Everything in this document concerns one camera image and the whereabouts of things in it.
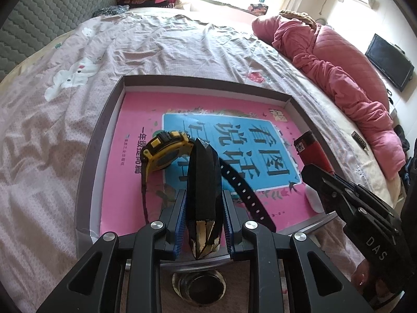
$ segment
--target black monitor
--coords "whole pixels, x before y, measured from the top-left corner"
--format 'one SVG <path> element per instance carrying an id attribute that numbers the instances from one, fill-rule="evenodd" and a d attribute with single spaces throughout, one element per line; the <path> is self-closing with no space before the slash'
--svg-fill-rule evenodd
<path id="1" fill-rule="evenodd" d="M 407 82 L 413 77 L 414 66 L 405 57 L 404 52 L 377 34 L 374 35 L 365 55 L 400 91 L 404 90 Z"/>

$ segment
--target quilted headboard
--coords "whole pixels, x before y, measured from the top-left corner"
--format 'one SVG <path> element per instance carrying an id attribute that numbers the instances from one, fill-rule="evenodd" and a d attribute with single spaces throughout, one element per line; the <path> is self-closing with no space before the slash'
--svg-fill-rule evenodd
<path id="1" fill-rule="evenodd" d="M 20 0 L 0 29 L 0 81 L 20 62 L 115 0 Z"/>

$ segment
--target screw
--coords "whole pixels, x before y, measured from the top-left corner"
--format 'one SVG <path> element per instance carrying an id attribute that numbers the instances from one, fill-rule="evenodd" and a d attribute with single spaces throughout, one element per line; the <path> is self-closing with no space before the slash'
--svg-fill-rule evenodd
<path id="1" fill-rule="evenodd" d="M 103 235 L 103 240 L 104 241 L 111 241 L 111 240 L 114 240 L 115 237 L 116 236 L 114 235 L 113 232 L 108 232 L 108 233 L 105 233 L 105 235 Z"/>
<path id="2" fill-rule="evenodd" d="M 303 232 L 295 232 L 294 238 L 298 241 L 304 241 L 305 239 L 307 239 L 307 236 Z"/>
<path id="3" fill-rule="evenodd" d="M 258 223 L 256 221 L 246 221 L 245 227 L 249 228 L 250 230 L 254 230 L 255 228 L 258 227 Z"/>
<path id="4" fill-rule="evenodd" d="M 151 223 L 151 228 L 153 228 L 154 230 L 159 230 L 162 227 L 163 227 L 162 221 L 154 221 L 153 223 Z"/>

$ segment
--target wall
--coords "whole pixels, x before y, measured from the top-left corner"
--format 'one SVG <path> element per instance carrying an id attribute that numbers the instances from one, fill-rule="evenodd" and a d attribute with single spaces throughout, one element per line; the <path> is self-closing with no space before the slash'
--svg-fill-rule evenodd
<path id="1" fill-rule="evenodd" d="M 375 33 L 405 51 L 406 56 L 417 67 L 417 37 L 413 33 L 401 11 L 392 0 L 376 0 L 374 10 L 353 0 L 303 0 L 299 11 L 306 11 L 314 19 L 328 20 L 333 28 L 366 52 Z M 396 122 L 404 128 L 413 155 L 417 138 L 417 74 L 407 84 L 403 92 L 395 89 L 386 79 L 387 88 L 393 93 L 392 99 L 397 110 Z"/>

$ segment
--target bed sheet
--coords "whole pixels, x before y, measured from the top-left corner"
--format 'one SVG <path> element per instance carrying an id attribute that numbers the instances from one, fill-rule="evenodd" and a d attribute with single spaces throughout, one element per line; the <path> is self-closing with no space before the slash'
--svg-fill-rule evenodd
<path id="1" fill-rule="evenodd" d="M 394 204 L 372 153 L 351 139 L 357 129 L 349 119 L 273 48 L 221 24 L 160 9 L 91 19 L 6 86 L 0 99 L 0 280 L 24 313 L 34 312 L 76 262 L 73 219 L 83 159 L 123 75 L 208 77 L 291 94 L 347 178 Z"/>

